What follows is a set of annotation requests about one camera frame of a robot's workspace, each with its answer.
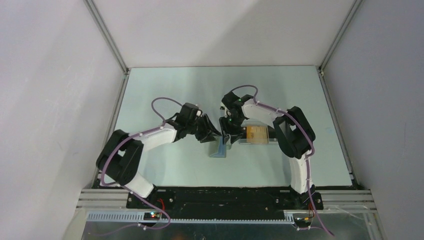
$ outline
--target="purple cable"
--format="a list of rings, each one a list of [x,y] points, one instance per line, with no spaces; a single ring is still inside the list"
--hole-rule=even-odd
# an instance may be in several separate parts
[[[181,105],[181,103],[179,103],[178,101],[176,101],[176,100],[174,100],[174,99],[172,99],[172,98],[169,98],[169,97],[164,97],[164,96],[160,96],[160,97],[157,97],[157,98],[155,98],[155,99],[153,99],[153,101],[151,101],[151,109],[153,110],[153,112],[154,113],[156,113],[161,119],[162,119],[162,125],[161,126],[158,126],[158,127],[155,127],[155,128],[152,128],[152,129],[149,129],[149,130],[146,130],[146,131],[143,131],[143,132],[138,132],[138,133],[136,133],[136,134],[134,134],[134,135],[131,135],[131,136],[129,136],[129,137],[127,137],[127,138],[125,138],[121,143],[119,143],[118,144],[118,146],[116,146],[115,147],[115,149],[112,151],[112,153],[109,155],[109,157],[107,158],[107,160],[106,160],[106,163],[104,164],[104,167],[103,167],[103,169],[101,170],[101,178],[100,178],[100,182],[101,182],[101,184],[103,185],[103,186],[105,186],[105,187],[108,187],[108,186],[112,186],[112,185],[114,185],[114,184],[116,184],[116,182],[114,181],[114,182],[110,182],[110,183],[106,183],[105,182],[105,170],[108,168],[108,166],[109,166],[109,164],[110,164],[110,162],[111,162],[111,160],[112,160],[112,158],[113,158],[113,156],[115,156],[115,154],[118,152],[118,150],[126,143],[126,142],[128,142],[129,140],[131,140],[131,139],[133,139],[133,138],[135,138],[135,137],[138,137],[139,136],[139,134],[148,134],[148,133],[151,133],[151,132],[153,132],[153,131],[156,131],[156,130],[158,130],[158,129],[160,129],[160,127],[163,127],[164,125],[165,125],[165,118],[164,118],[164,116],[162,116],[156,109],[155,109],[155,106],[154,106],[154,103],[157,101],[157,100],[160,100],[160,99],[165,99],[165,100],[169,100],[169,101],[172,101],[172,102],[174,102],[174,103],[176,103],[176,104],[178,104],[178,105],[180,105],[180,106],[182,106]]]
[[[308,194],[308,196],[309,196],[309,199],[311,199],[311,201],[310,201],[310,203],[311,203],[311,205],[312,205],[312,208],[313,208],[313,210],[314,210],[314,212],[315,212],[315,215],[316,215],[316,217],[318,218],[318,220],[319,220],[319,223],[321,224],[321,226],[322,226],[322,229],[325,231],[325,232],[327,232],[327,234],[329,234],[330,236],[335,236],[334,235],[334,233],[332,233],[330,230],[328,230],[327,228],[326,228],[326,226],[324,225],[324,223],[323,223],[323,221],[321,220],[321,218],[320,218],[320,215],[318,214],[318,212],[317,212],[317,208],[315,207],[315,203],[314,203],[314,201],[312,201],[312,194],[311,194],[311,189],[310,189],[310,177],[311,177],[311,168],[310,168],[310,163],[309,163],[309,158],[312,156],[312,155],[314,155],[314,153],[315,153],[315,148],[314,148],[314,144],[312,143],[312,141],[311,141],[311,139],[309,138],[309,136],[308,136],[308,134],[305,132],[305,130],[303,129],[303,127],[299,124],[299,122],[298,121],[296,121],[296,119],[293,117],[293,116],[291,116],[290,114],[288,114],[287,112],[285,112],[285,111],[283,111],[283,110],[280,110],[280,109],[278,109],[278,108],[275,108],[275,107],[272,107],[272,106],[268,106],[268,105],[266,105],[266,104],[263,104],[263,103],[260,103],[259,101],[257,101],[256,100],[256,95],[258,94],[258,88],[256,87],[256,86],[254,86],[254,85],[241,85],[241,86],[238,86],[238,87],[236,87],[236,88],[233,88],[232,90],[231,90],[231,92],[232,91],[234,91],[234,90],[236,90],[236,89],[240,89],[240,88],[244,88],[244,87],[252,87],[252,88],[254,88],[255,90],[256,90],[256,92],[254,93],[254,95],[253,95],[253,102],[255,103],[255,104],[257,104],[258,106],[261,106],[261,107],[264,107],[264,108],[266,108],[266,109],[269,109],[269,110],[272,110],[272,111],[275,111],[275,112],[278,112],[278,113],[281,113],[281,114],[283,114],[283,115],[286,115],[290,120],[292,120],[293,121],[293,123],[297,126],[297,128],[301,131],[301,133],[303,134],[303,136],[306,138],[306,140],[307,140],[307,142],[308,142],[308,144],[310,145],[310,149],[311,149],[311,153],[310,154],[307,154],[306,156],[305,156],[305,158],[306,158],[306,171],[307,171],[307,179],[306,179],[306,185],[307,185],[307,194]]]
[[[151,105],[151,109],[153,110],[153,112],[155,114],[157,114],[162,119],[162,123],[164,123],[165,122],[164,116],[162,116],[162,114],[160,114],[158,111],[156,111],[155,106],[153,105],[153,103],[155,103],[157,100],[160,100],[160,99],[165,99],[165,100],[172,101],[172,102],[178,104],[180,107],[182,107],[183,105],[181,103],[179,103],[178,101],[176,101],[176,100],[174,100],[172,98],[169,98],[169,97],[165,97],[165,96],[160,96],[160,97],[156,97],[155,99],[153,99],[153,101],[151,101],[151,104],[150,104]]]
[[[161,127],[163,127],[164,125],[165,125],[165,118],[164,118],[164,116],[162,116],[156,109],[155,109],[155,106],[154,106],[154,102],[156,102],[157,100],[160,100],[160,99],[165,99],[165,100],[169,100],[169,101],[172,101],[172,102],[174,102],[174,103],[176,103],[176,104],[178,104],[179,106],[182,106],[182,104],[181,103],[179,103],[178,101],[176,101],[176,100],[174,100],[174,99],[172,99],[172,98],[169,98],[169,97],[164,97],[164,96],[161,96],[161,97],[157,97],[157,98],[155,98],[153,101],[151,101],[151,109],[153,110],[153,112],[154,113],[156,113],[161,119],[162,119],[162,124],[161,124],[161,126],[158,126],[158,127],[154,127],[154,128],[152,128],[152,129],[149,129],[149,130],[146,130],[146,131],[142,131],[142,132],[138,132],[138,133],[135,133],[135,134],[133,134],[133,135],[130,135],[130,136],[128,136],[127,138],[125,138],[122,142],[120,142],[116,147],[115,147],[115,149],[112,151],[112,153],[109,155],[109,157],[107,158],[107,160],[106,160],[106,162],[104,163],[104,166],[103,166],[103,168],[102,168],[102,170],[101,170],[101,177],[100,177],[100,182],[101,182],[101,184],[103,185],[103,186],[105,186],[105,187],[108,187],[108,186],[111,186],[111,185],[114,185],[114,184],[116,184],[116,182],[114,181],[114,182],[109,182],[109,183],[106,183],[105,182],[105,175],[106,175],[106,169],[108,168],[108,166],[109,166],[109,164],[111,163],[111,160],[112,160],[112,158],[113,158],[113,156],[119,151],[119,149],[126,143],[126,142],[128,142],[129,140],[131,140],[131,139],[133,139],[133,138],[136,138],[136,137],[139,137],[140,136],[140,134],[148,134],[148,133],[151,133],[151,132],[154,132],[154,131],[156,131],[156,130],[159,130]],[[122,188],[124,188],[124,189],[126,189],[127,191],[129,191],[129,192],[133,192],[131,189],[129,189],[129,188],[127,188],[127,187],[125,187],[125,186],[122,186]],[[152,230],[159,230],[159,229],[163,229],[163,228],[166,228],[166,227],[168,227],[169,226],[169,224],[171,224],[171,217],[168,215],[168,213],[166,213],[164,210],[162,210],[162,209],[160,209],[160,208],[158,208],[158,207],[156,207],[155,205],[153,205],[153,204],[151,204],[150,202],[148,202],[148,201],[146,201],[144,198],[142,198],[140,195],[138,195],[138,194],[136,194],[136,193],[134,193],[133,192],[133,194],[137,197],[137,198],[139,198],[143,203],[145,203],[146,205],[148,205],[148,206],[150,206],[150,207],[152,207],[153,209],[156,209],[156,210],[158,210],[159,212],[161,212],[162,214],[164,214],[165,216],[166,216],[166,218],[168,219],[168,222],[164,225],[164,226],[160,226],[160,227],[150,227],[150,226],[144,226],[144,228],[146,228],[146,229],[152,229]],[[116,232],[118,232],[118,231],[120,231],[120,230],[122,230],[122,229],[126,229],[126,228],[129,228],[129,227],[133,227],[133,226],[138,226],[139,224],[138,223],[132,223],[132,224],[128,224],[128,225],[125,225],[125,226],[122,226],[122,227],[120,227],[120,228],[118,228],[118,229],[116,229],[116,230],[114,230],[114,231],[111,231],[111,232],[107,232],[107,233],[102,233],[102,234],[93,234],[93,236],[98,236],[98,237],[102,237],[102,236],[107,236],[107,235],[111,235],[111,234],[114,234],[114,233],[116,233]]]
[[[326,228],[326,226],[324,225],[323,221],[321,220],[320,215],[317,212],[317,208],[315,207],[315,203],[314,201],[312,201],[312,194],[311,194],[311,186],[310,186],[310,182],[309,182],[309,178],[311,177],[311,167],[309,165],[309,158],[306,159],[306,172],[307,172],[307,179],[306,179],[306,186],[307,186],[307,194],[309,195],[309,199],[311,199],[310,203],[312,205],[312,209],[315,211],[315,216],[316,218],[318,218],[319,223],[321,224],[322,229],[329,234],[332,237],[335,237],[334,233],[332,233],[330,230],[328,230]]]
[[[234,90],[237,90],[237,89],[245,88],[245,87],[251,87],[251,88],[254,88],[255,89],[255,92],[254,92],[254,95],[253,95],[253,100],[256,103],[256,95],[258,95],[259,90],[258,90],[258,87],[255,86],[255,85],[250,85],[250,84],[241,85],[241,86],[238,86],[238,87],[235,87],[235,88],[231,89],[230,92],[232,92]]]
[[[112,158],[115,156],[115,154],[118,152],[118,150],[126,143],[126,142],[128,142],[129,140],[131,140],[131,139],[133,139],[133,138],[136,138],[136,137],[139,137],[140,136],[140,134],[148,134],[148,133],[151,133],[151,132],[153,132],[153,131],[156,131],[156,130],[159,130],[163,125],[165,125],[165,123],[162,123],[162,125],[161,126],[158,126],[158,127],[155,127],[155,128],[152,128],[152,129],[149,129],[149,130],[146,130],[146,131],[142,131],[142,132],[137,132],[136,134],[133,134],[133,135],[131,135],[131,136],[129,136],[129,137],[127,137],[127,138],[125,138],[123,141],[121,141],[119,144],[118,144],[118,146],[116,146],[115,147],[115,149],[112,151],[112,153],[109,155],[109,157],[107,158],[107,160],[106,160],[106,162],[104,163],[104,166],[103,166],[103,168],[101,169],[101,177],[100,177],[100,182],[101,182],[101,184],[103,185],[103,186],[105,186],[105,187],[108,187],[108,186],[111,186],[111,185],[114,185],[114,184],[116,184],[116,182],[115,181],[113,181],[113,182],[109,182],[109,183],[106,183],[105,182],[105,175],[106,175],[106,169],[109,167],[109,164],[111,163],[111,161],[112,161]]]
[[[308,227],[298,227],[296,224],[293,225],[293,227],[295,229],[299,228],[299,230],[311,230],[311,229],[320,229],[320,230],[324,230],[324,228],[319,227],[319,226],[311,226],[310,228]]]

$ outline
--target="purple wire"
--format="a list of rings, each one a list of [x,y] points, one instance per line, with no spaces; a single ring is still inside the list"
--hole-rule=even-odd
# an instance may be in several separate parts
[[[131,189],[127,188],[126,186],[123,186],[124,189],[128,190],[129,192],[131,192],[133,195],[135,195],[138,199],[140,199],[143,203],[145,203],[147,206],[161,212],[162,214],[164,214],[166,216],[166,218],[168,219],[168,222],[163,225],[163,226],[158,226],[158,227],[154,227],[154,226],[144,226],[144,228],[146,229],[151,229],[151,230],[159,230],[159,229],[164,229],[166,227],[168,227],[171,224],[171,217],[169,216],[169,214],[162,210],[161,208],[151,204],[150,202],[148,202],[146,199],[142,198],[140,195],[138,195],[137,193],[133,192]]]
[[[169,100],[169,101],[172,101],[172,102],[174,102],[174,103],[176,103],[176,104],[178,104],[178,105],[180,105],[180,106],[182,106],[181,105],[181,103],[179,103],[178,101],[176,101],[176,100],[174,100],[174,99],[172,99],[172,98],[169,98],[169,97],[164,97],[164,96],[160,96],[160,97],[157,97],[157,98],[155,98],[155,99],[153,99],[153,101],[151,101],[151,109],[153,110],[153,112],[154,113],[156,113],[161,119],[162,119],[162,125],[161,126],[158,126],[158,127],[155,127],[155,128],[152,128],[152,129],[149,129],[149,130],[146,130],[146,131],[142,131],[142,132],[138,132],[138,133],[136,133],[136,134],[134,134],[134,135],[131,135],[131,136],[129,136],[129,137],[127,137],[127,138],[125,138],[122,142],[120,142],[119,144],[118,144],[118,146],[116,146],[115,147],[115,149],[112,151],[112,153],[109,155],[109,157],[107,158],[107,160],[106,160],[106,163],[104,164],[104,167],[103,167],[103,169],[101,170],[101,178],[100,178],[100,182],[101,182],[101,184],[103,185],[103,186],[105,186],[105,187],[108,187],[108,186],[112,186],[112,185],[114,185],[114,184],[116,184],[116,182],[114,181],[114,182],[110,182],[110,183],[106,183],[105,182],[105,170],[108,168],[108,166],[109,166],[109,164],[110,164],[110,162],[111,162],[111,160],[112,160],[112,158],[115,156],[115,154],[118,152],[118,150],[126,143],[126,142],[128,142],[129,140],[131,140],[131,139],[133,139],[133,138],[135,138],[135,137],[138,137],[139,136],[139,134],[148,134],[148,133],[151,133],[151,132],[153,132],[153,131],[156,131],[156,130],[158,130],[158,129],[160,129],[160,127],[163,127],[164,125],[165,125],[165,118],[164,118],[164,116],[162,116],[156,109],[155,109],[155,106],[154,106],[154,103],[157,101],[157,100],[160,100],[160,99],[165,99],[165,100]]]
[[[324,225],[323,221],[321,220],[321,217],[320,217],[320,215],[317,212],[317,208],[315,207],[315,203],[312,200],[312,194],[311,194],[311,189],[310,189],[311,168],[310,168],[309,158],[312,155],[314,155],[314,153],[315,153],[314,144],[312,143],[311,139],[309,138],[308,134],[305,132],[305,130],[303,129],[303,127],[299,124],[298,121],[296,121],[296,119],[293,116],[291,116],[290,114],[288,114],[287,112],[285,112],[283,110],[280,110],[280,109],[275,108],[275,107],[272,107],[272,106],[268,106],[266,104],[263,104],[263,103],[260,103],[259,101],[257,101],[256,100],[256,95],[258,94],[258,88],[256,86],[254,86],[254,85],[241,85],[241,86],[238,86],[236,88],[233,88],[231,90],[231,92],[234,91],[234,90],[236,90],[236,89],[240,89],[240,88],[244,88],[244,87],[252,87],[252,88],[254,88],[256,90],[256,92],[253,95],[253,102],[255,104],[257,104],[258,106],[264,107],[266,109],[269,109],[269,110],[272,110],[272,111],[281,113],[283,115],[286,115],[290,120],[293,121],[293,123],[297,126],[297,128],[301,131],[301,133],[303,134],[303,136],[306,138],[308,144],[310,145],[310,149],[311,149],[311,153],[310,154],[307,154],[305,156],[305,158],[306,158],[306,171],[307,171],[307,179],[306,179],[307,194],[309,196],[309,199],[310,199],[310,203],[312,205],[312,208],[315,211],[315,215],[318,218],[318,221],[319,221],[319,223],[322,226],[322,228],[319,228],[319,229],[323,229],[325,232],[327,232],[327,234],[329,234],[330,236],[333,236],[334,237],[335,236],[334,233],[332,233],[330,230],[328,230],[326,228],[326,226]]]
[[[299,228],[299,230],[310,230],[310,229],[320,229],[320,230],[324,230],[324,228],[319,227],[319,226],[311,226],[310,228],[308,227],[298,227],[296,224],[294,224],[294,226],[296,229]]]
[[[312,205],[312,209],[315,211],[315,216],[316,216],[316,218],[318,218],[318,221],[319,221],[319,223],[321,224],[321,227],[322,227],[322,229],[327,233],[327,234],[329,234],[330,236],[332,236],[332,237],[335,237],[335,235],[334,235],[334,233],[332,233],[330,230],[328,230],[327,228],[326,228],[326,226],[324,225],[324,223],[323,223],[323,221],[321,220],[321,217],[320,217],[320,215],[318,214],[318,212],[317,212],[317,208],[315,207],[315,203],[314,203],[314,201],[312,200],[312,194],[311,194],[311,186],[310,186],[310,177],[311,177],[311,166],[310,166],[310,164],[309,164],[309,158],[307,158],[306,159],[306,174],[307,174],[307,176],[306,176],[306,186],[307,186],[307,194],[309,195],[309,199],[310,199],[310,203],[311,203],[311,205]]]
[[[103,168],[101,169],[101,177],[100,177],[100,182],[101,182],[101,184],[103,185],[103,186],[106,186],[106,187],[108,187],[108,186],[111,186],[111,185],[114,185],[114,184],[116,184],[116,182],[115,181],[113,181],[113,182],[109,182],[109,183],[106,183],[105,182],[105,175],[106,175],[106,169],[109,167],[109,164],[111,163],[111,161],[112,161],[112,158],[115,156],[115,154],[118,152],[118,150],[126,143],[126,142],[128,142],[129,140],[131,140],[131,139],[133,139],[133,138],[136,138],[136,137],[139,137],[140,136],[140,134],[148,134],[148,133],[151,133],[151,132],[153,132],[153,131],[156,131],[156,130],[159,130],[159,129],[161,129],[161,127],[163,127],[165,125],[165,123],[162,123],[162,125],[161,126],[158,126],[158,127],[155,127],[155,128],[152,128],[152,129],[149,129],[149,130],[146,130],[146,131],[142,131],[142,132],[137,132],[136,134],[133,134],[133,135],[131,135],[131,136],[129,136],[129,137],[127,137],[127,138],[125,138],[123,141],[121,141],[116,147],[115,147],[115,149],[112,151],[112,153],[109,155],[109,157],[107,158],[107,160],[106,160],[106,162],[104,163],[104,166],[103,166]]]
[[[136,138],[136,137],[139,137],[140,136],[140,134],[149,134],[149,133],[151,133],[151,132],[154,132],[154,131],[156,131],[156,130],[159,130],[159,129],[161,129],[161,127],[163,127],[164,125],[165,125],[165,118],[164,118],[164,116],[162,116],[156,109],[155,109],[155,106],[154,106],[154,103],[157,101],[157,100],[160,100],[160,99],[165,99],[165,100],[169,100],[169,101],[172,101],[172,102],[174,102],[174,103],[176,103],[176,104],[178,104],[179,106],[182,106],[182,104],[181,103],[179,103],[178,101],[176,101],[176,100],[174,100],[174,99],[172,99],[172,98],[169,98],[169,97],[164,97],[164,96],[161,96],[161,97],[157,97],[157,98],[155,98],[153,101],[151,101],[151,109],[153,110],[153,112],[154,113],[156,113],[161,119],[162,119],[162,124],[160,125],[160,126],[158,126],[158,127],[154,127],[154,128],[152,128],[152,129],[149,129],[149,130],[146,130],[146,131],[142,131],[142,132],[137,132],[137,133],[135,133],[135,134],[133,134],[133,135],[130,135],[130,136],[128,136],[127,138],[125,138],[122,142],[120,142],[116,147],[115,147],[115,149],[112,151],[112,153],[109,155],[109,157],[107,158],[107,160],[106,160],[106,162],[104,163],[104,166],[103,166],[103,168],[102,168],[102,170],[101,170],[101,176],[100,176],[100,182],[101,182],[101,184],[103,185],[103,186],[105,186],[105,187],[108,187],[108,186],[111,186],[111,185],[114,185],[114,184],[116,184],[116,182],[114,181],[114,182],[109,182],[109,183],[106,183],[105,182],[105,175],[106,175],[106,169],[109,167],[109,164],[111,163],[111,161],[112,161],[112,158],[113,158],[113,156],[119,151],[119,149],[126,143],[126,142],[128,142],[129,140],[131,140],[131,139],[133,139],[133,138]],[[161,212],[162,214],[164,214],[165,216],[166,216],[166,218],[168,219],[168,222],[164,225],[164,226],[160,226],[160,227],[151,227],[151,226],[144,226],[144,228],[146,228],[146,229],[152,229],[152,230],[159,230],[159,229],[164,229],[164,228],[166,228],[166,227],[168,227],[170,224],[171,224],[171,217],[168,215],[168,213],[167,212],[165,212],[164,210],[162,210],[162,209],[160,209],[160,208],[158,208],[158,207],[156,207],[155,205],[153,205],[153,204],[151,204],[150,202],[148,202],[147,200],[145,200],[143,197],[141,197],[140,195],[138,195],[138,194],[136,194],[136,193],[134,193],[131,189],[129,189],[129,188],[127,188],[127,187],[125,187],[125,186],[122,186],[122,188],[124,188],[124,189],[126,189],[127,191],[129,191],[129,192],[132,192],[137,198],[139,198],[143,203],[145,203],[146,205],[148,205],[148,206],[150,206],[150,207],[152,207],[153,209],[156,209],[156,210],[158,210],[159,212]],[[116,229],[116,230],[113,230],[113,231],[111,231],[111,232],[107,232],[107,233],[102,233],[102,234],[93,234],[93,236],[98,236],[98,237],[103,237],[103,236],[107,236],[107,235],[111,235],[111,234],[114,234],[114,233],[116,233],[116,232],[118,232],[118,231],[120,231],[120,230],[122,230],[122,229],[126,229],[126,228],[129,228],[129,227],[133,227],[133,226],[138,226],[139,224],[138,223],[132,223],[132,224],[128,224],[128,225],[125,225],[125,226],[122,226],[122,227],[120,227],[120,228],[118,228],[118,229]]]
[[[169,100],[169,101],[172,101],[172,102],[174,102],[174,103],[176,103],[176,104],[178,104],[180,107],[181,106],[183,106],[181,103],[179,103],[178,101],[176,101],[176,100],[174,100],[174,99],[172,99],[172,98],[169,98],[169,97],[165,97],[165,96],[160,96],[160,97],[156,97],[155,99],[153,99],[153,101],[151,101],[151,109],[153,110],[153,112],[155,113],[155,114],[157,114],[161,119],[162,119],[162,123],[164,123],[165,122],[165,118],[164,118],[164,116],[162,116],[162,114],[160,114],[156,109],[155,109],[155,106],[153,105],[153,103],[155,103],[157,100],[160,100],[160,99],[165,99],[165,100]]]
[[[251,88],[255,89],[255,92],[254,92],[254,95],[253,95],[253,100],[256,103],[256,95],[258,95],[259,90],[258,90],[258,87],[255,86],[255,85],[250,85],[250,84],[241,85],[241,86],[238,86],[238,87],[231,89],[230,92],[237,90],[237,89],[245,88],[245,87],[251,87]]]

